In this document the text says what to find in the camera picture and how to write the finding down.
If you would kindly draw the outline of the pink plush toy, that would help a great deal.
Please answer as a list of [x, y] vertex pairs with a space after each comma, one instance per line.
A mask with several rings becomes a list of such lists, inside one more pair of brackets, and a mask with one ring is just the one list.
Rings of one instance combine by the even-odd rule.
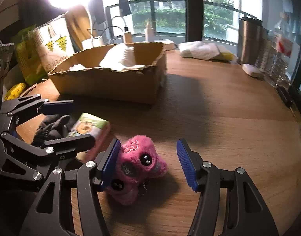
[[142, 184], [163, 177], [167, 163], [157, 153], [151, 138], [136, 135], [121, 145], [107, 192], [123, 206], [133, 204]]

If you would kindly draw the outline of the yellow object at left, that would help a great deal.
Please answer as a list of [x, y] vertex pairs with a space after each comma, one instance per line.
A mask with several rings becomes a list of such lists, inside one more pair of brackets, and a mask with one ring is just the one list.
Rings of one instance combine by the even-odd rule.
[[16, 99], [16, 98], [20, 97], [20, 95], [22, 94], [22, 92], [24, 91], [25, 88], [26, 88], [26, 84], [25, 83], [19, 83], [19, 84], [14, 85], [5, 94], [4, 101], [13, 100], [13, 99]]

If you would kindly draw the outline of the green yellow plastic bag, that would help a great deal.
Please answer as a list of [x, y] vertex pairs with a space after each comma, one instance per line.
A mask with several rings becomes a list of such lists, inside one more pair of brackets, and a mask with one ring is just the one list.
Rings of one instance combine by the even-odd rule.
[[35, 45], [33, 30], [35, 25], [20, 30], [11, 41], [15, 44], [15, 56], [24, 80], [30, 86], [46, 78], [37, 47]]

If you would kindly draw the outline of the white knitted cloth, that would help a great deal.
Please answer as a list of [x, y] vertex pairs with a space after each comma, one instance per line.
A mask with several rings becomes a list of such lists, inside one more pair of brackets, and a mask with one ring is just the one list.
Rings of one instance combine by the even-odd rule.
[[145, 65], [139, 65], [136, 62], [134, 47], [128, 47], [126, 44], [117, 44], [112, 47], [100, 61], [99, 67], [108, 68], [112, 71], [140, 70]]

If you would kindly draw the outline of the brown cardboard box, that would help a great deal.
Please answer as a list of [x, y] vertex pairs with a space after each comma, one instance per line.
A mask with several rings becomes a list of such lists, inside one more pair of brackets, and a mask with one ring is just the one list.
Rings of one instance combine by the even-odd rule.
[[138, 69], [113, 71], [99, 68], [113, 45], [74, 53], [48, 76], [61, 94], [154, 104], [165, 80], [166, 56], [162, 43], [131, 43]]

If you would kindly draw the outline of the black balcony railing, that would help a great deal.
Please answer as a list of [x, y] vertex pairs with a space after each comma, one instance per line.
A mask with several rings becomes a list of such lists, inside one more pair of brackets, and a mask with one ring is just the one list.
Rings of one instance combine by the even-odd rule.
[[[203, 3], [203, 38], [237, 43], [239, 19], [256, 19], [256, 16], [228, 4]], [[185, 0], [135, 0], [128, 4], [131, 14], [124, 20], [133, 35], [143, 35], [146, 23], [151, 21], [157, 36], [186, 36]]]

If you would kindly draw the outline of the hanging dark garment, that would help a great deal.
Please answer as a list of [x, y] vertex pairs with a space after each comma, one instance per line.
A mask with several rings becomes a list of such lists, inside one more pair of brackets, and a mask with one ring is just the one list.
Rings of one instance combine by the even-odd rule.
[[119, 0], [120, 16], [125, 17], [131, 14], [128, 0]]

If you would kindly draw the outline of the white charger adapter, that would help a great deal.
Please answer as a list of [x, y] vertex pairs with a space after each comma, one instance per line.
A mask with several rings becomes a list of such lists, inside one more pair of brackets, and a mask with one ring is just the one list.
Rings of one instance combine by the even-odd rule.
[[146, 42], [150, 43], [150, 42], [153, 42], [155, 40], [154, 29], [152, 28], [152, 25], [151, 25], [150, 21], [148, 21], [146, 23], [144, 33], [145, 33], [145, 41]]

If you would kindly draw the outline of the white earbud case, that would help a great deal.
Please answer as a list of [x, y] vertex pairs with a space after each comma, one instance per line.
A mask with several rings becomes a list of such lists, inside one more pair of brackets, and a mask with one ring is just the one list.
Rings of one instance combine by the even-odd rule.
[[258, 67], [248, 64], [248, 63], [244, 63], [242, 65], [242, 70], [250, 77], [253, 78], [262, 78], [263, 77], [263, 73], [259, 70]]

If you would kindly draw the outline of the white power strip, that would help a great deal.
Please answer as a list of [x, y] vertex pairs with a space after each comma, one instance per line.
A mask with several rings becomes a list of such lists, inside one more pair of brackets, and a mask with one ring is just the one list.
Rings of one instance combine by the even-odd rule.
[[169, 39], [155, 40], [155, 42], [163, 44], [166, 51], [175, 50], [175, 43], [172, 40]]

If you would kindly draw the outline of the clear plastic water bottle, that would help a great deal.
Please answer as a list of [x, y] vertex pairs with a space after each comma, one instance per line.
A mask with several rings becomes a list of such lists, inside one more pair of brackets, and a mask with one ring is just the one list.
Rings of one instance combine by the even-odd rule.
[[264, 79], [273, 87], [287, 82], [286, 70], [293, 50], [290, 16], [280, 12], [280, 19], [266, 32], [255, 62]]

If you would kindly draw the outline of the folded white towel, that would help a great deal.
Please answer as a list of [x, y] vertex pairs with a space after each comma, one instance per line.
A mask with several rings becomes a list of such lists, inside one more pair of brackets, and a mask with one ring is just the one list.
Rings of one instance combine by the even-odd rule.
[[180, 55], [183, 58], [198, 60], [236, 61], [237, 56], [231, 53], [224, 45], [191, 41], [179, 44]]

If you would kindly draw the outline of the steel thermos cup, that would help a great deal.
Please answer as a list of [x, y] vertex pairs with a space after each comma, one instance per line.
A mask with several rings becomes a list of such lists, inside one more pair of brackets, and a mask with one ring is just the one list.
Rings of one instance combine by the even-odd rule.
[[249, 17], [239, 19], [238, 29], [238, 63], [254, 64], [260, 49], [262, 21]]

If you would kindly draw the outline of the black window frame post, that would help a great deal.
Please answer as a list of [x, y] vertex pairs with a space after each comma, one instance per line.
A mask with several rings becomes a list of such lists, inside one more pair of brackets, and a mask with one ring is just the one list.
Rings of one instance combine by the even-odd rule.
[[201, 41], [204, 32], [204, 2], [203, 0], [185, 0], [185, 2], [186, 42]]

